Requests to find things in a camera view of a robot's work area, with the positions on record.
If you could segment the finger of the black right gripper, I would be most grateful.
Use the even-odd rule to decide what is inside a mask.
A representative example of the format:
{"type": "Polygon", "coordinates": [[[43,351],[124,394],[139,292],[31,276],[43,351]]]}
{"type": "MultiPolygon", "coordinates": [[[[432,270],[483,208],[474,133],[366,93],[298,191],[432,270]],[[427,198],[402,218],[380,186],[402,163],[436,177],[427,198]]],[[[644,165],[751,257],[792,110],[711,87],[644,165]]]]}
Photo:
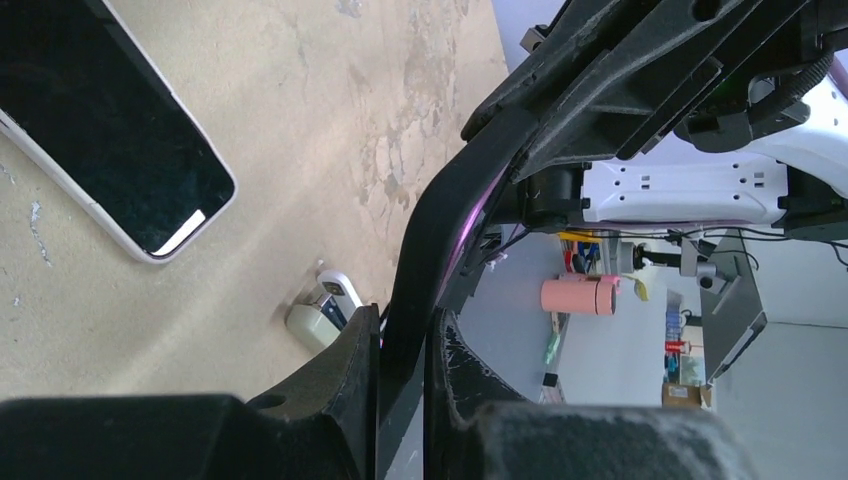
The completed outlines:
{"type": "Polygon", "coordinates": [[[551,22],[539,47],[471,114],[461,138],[471,140],[505,107],[517,104],[543,114],[603,51],[613,50],[656,1],[569,1],[551,22]]]}

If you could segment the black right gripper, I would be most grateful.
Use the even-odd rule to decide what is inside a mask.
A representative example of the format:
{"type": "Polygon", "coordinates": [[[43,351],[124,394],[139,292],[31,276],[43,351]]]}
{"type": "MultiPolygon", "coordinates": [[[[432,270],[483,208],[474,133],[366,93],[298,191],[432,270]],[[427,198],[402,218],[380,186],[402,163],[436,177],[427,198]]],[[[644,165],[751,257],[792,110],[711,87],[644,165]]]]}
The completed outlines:
{"type": "Polygon", "coordinates": [[[741,149],[806,120],[802,96],[847,45],[844,1],[656,2],[551,109],[511,105],[538,121],[511,160],[513,182],[556,165],[630,159],[669,133],[702,152],[741,149]]]}

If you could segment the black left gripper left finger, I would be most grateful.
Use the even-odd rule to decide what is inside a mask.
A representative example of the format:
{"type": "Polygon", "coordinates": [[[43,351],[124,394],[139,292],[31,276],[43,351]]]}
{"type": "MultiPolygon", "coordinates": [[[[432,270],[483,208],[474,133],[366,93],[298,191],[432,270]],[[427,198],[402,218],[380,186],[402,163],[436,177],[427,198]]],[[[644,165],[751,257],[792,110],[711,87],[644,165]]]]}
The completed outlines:
{"type": "Polygon", "coordinates": [[[380,319],[250,401],[229,394],[33,398],[1,405],[5,479],[372,479],[380,319]]]}

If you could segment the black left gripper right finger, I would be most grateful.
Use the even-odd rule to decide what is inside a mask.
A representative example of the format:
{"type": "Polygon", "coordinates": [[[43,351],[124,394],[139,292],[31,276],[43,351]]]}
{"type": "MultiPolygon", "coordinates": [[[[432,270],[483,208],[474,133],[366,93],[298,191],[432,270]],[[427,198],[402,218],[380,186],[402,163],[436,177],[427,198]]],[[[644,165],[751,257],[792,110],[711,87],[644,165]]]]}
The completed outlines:
{"type": "Polygon", "coordinates": [[[691,407],[534,403],[464,341],[450,310],[426,337],[427,479],[755,479],[736,436],[691,407]]]}

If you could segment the black phone case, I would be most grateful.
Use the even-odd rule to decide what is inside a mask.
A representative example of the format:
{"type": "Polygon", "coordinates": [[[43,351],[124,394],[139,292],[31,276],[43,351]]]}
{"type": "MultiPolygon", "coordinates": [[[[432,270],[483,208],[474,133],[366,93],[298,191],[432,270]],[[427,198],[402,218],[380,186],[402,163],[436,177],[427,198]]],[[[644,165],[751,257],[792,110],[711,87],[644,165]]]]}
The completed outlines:
{"type": "Polygon", "coordinates": [[[500,112],[437,173],[413,209],[379,358],[379,479],[388,472],[422,394],[423,373],[417,363],[461,223],[473,199],[508,167],[537,124],[523,109],[500,112]]]}

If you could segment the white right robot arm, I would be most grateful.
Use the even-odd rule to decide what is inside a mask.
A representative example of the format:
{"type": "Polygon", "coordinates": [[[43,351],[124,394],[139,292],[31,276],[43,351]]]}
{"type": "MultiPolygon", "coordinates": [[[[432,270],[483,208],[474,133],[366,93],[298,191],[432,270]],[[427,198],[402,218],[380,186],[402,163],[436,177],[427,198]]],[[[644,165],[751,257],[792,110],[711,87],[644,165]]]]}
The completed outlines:
{"type": "Polygon", "coordinates": [[[503,109],[537,127],[487,214],[535,231],[847,236],[843,1],[497,1],[503,109]]]}

